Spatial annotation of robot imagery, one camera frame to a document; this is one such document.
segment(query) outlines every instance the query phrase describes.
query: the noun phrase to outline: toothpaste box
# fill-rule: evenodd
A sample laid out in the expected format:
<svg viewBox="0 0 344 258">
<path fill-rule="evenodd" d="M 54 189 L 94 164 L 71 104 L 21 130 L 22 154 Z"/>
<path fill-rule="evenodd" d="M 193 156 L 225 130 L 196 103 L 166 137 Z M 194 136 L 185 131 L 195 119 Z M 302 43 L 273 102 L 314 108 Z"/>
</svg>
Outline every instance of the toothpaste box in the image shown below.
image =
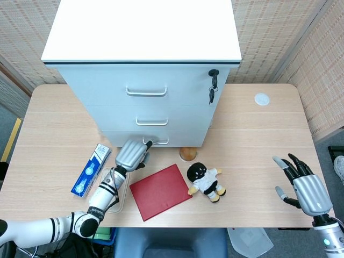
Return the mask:
<svg viewBox="0 0 344 258">
<path fill-rule="evenodd" d="M 93 152 L 90 160 L 87 162 L 84 167 L 81 175 L 74 184 L 71 192 L 80 197 L 86 197 L 90 191 L 93 182 L 97 178 L 99 172 L 102 170 L 103 165 L 108 159 L 111 153 L 111 149 L 98 144 L 95 151 Z"/>
</svg>

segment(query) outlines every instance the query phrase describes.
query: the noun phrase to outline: drawer handle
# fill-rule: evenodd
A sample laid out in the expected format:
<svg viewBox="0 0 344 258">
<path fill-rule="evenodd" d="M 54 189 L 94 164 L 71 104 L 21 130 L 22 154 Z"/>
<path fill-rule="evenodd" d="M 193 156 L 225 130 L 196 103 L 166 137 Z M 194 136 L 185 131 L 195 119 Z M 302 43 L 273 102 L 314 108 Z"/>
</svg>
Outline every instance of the drawer handle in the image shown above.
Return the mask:
<svg viewBox="0 0 344 258">
<path fill-rule="evenodd" d="M 130 91 L 128 86 L 125 88 L 125 91 L 129 96 L 134 97 L 163 97 L 167 93 L 167 87 L 165 87 L 165 90 L 163 92 L 135 92 Z"/>
<path fill-rule="evenodd" d="M 145 137 L 142 137 L 142 142 L 143 142 L 144 144 L 147 144 L 147 143 L 145 142 Z M 169 142 L 170 142 L 170 139 L 167 138 L 166 141 L 157 141 L 157 142 L 154 142 L 153 145 L 167 145 Z"/>
<path fill-rule="evenodd" d="M 139 119 L 136 117 L 136 124 L 138 126 L 165 126 L 168 124 L 168 119 L 166 118 L 166 121 L 163 121 L 163 122 L 155 122 L 155 123 L 152 123 L 152 122 L 139 122 Z"/>
</svg>

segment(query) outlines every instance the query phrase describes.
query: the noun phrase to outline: robotic arm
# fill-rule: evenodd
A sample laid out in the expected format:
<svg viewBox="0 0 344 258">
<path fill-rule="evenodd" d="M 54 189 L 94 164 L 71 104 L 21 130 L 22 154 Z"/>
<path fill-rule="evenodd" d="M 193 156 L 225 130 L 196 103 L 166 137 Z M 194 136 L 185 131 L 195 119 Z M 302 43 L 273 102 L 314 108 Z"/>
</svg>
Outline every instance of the robotic arm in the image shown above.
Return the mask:
<svg viewBox="0 0 344 258">
<path fill-rule="evenodd" d="M 0 220 L 0 246 L 14 241 L 18 247 L 29 248 L 62 239 L 68 232 L 83 238 L 94 235 L 106 211 L 119 202 L 118 189 L 123 184 L 126 173 L 144 168 L 149 159 L 148 149 L 153 142 L 146 144 L 128 140 L 116 157 L 116 167 L 112 168 L 100 183 L 90 199 L 87 212 L 72 212 L 67 217 L 50 218 L 32 222 Z"/>
<path fill-rule="evenodd" d="M 344 258 L 344 225 L 340 220 L 328 215 L 333 205 L 323 183 L 306 163 L 292 154 L 288 156 L 296 168 L 288 160 L 277 156 L 274 156 L 273 160 L 283 169 L 297 199 L 289 198 L 280 187 L 276 187 L 277 194 L 285 203 L 302 209 L 308 216 L 313 217 L 313 228 L 321 237 L 327 257 Z"/>
</svg>

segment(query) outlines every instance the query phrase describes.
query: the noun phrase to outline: keychain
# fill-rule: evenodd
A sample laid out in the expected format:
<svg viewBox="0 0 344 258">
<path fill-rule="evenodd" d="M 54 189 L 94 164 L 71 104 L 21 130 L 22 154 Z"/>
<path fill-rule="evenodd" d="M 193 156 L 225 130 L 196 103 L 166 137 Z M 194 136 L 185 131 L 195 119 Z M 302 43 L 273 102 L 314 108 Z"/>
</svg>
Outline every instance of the keychain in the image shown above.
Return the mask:
<svg viewBox="0 0 344 258">
<path fill-rule="evenodd" d="M 213 103 L 214 101 L 214 96 L 215 96 L 215 92 L 217 92 L 219 90 L 219 88 L 217 88 L 217 76 L 219 75 L 219 70 L 217 69 L 212 69 L 209 71 L 209 76 L 213 77 L 212 78 L 212 87 L 209 88 L 209 105 L 211 103 Z"/>
</svg>

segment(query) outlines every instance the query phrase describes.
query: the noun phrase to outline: yellow stripe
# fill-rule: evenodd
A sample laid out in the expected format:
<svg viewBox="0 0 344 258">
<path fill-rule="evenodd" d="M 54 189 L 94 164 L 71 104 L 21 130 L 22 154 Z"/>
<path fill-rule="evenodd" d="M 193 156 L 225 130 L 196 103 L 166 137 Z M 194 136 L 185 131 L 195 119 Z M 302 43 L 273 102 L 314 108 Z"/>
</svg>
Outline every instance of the yellow stripe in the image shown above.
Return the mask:
<svg viewBox="0 0 344 258">
<path fill-rule="evenodd" d="M 6 162 L 7 158 L 9 157 L 13 142 L 15 141 L 16 135 L 18 133 L 19 127 L 20 127 L 20 123 L 22 121 L 17 118 L 16 123 L 12 129 L 12 133 L 9 137 L 9 141 L 7 142 L 6 148 L 4 153 L 2 154 L 2 158 L 1 158 L 1 162 Z"/>
</svg>

